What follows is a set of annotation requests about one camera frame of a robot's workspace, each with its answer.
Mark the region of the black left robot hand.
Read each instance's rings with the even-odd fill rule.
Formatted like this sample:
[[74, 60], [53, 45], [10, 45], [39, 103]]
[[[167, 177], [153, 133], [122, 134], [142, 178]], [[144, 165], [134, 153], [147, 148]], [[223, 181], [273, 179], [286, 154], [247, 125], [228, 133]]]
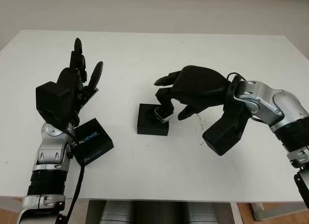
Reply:
[[74, 50], [71, 52], [69, 67], [62, 70], [57, 84], [69, 89], [70, 105], [65, 115], [68, 122], [76, 127], [79, 125], [79, 112], [81, 108], [98, 92], [97, 84], [102, 75], [103, 62], [96, 64], [88, 85], [84, 85], [87, 81], [85, 57], [83, 55], [82, 42], [79, 38], [75, 39]]

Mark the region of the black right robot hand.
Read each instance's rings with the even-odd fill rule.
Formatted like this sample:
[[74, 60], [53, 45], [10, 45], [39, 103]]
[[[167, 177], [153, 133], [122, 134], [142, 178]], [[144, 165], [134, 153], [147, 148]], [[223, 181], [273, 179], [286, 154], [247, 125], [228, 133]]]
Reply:
[[160, 122], [166, 123], [174, 113], [172, 99], [185, 105], [178, 114], [178, 119], [184, 120], [208, 107], [222, 105], [230, 81], [215, 70], [189, 65], [157, 79], [154, 84], [161, 86], [155, 94], [161, 106], [154, 113]]

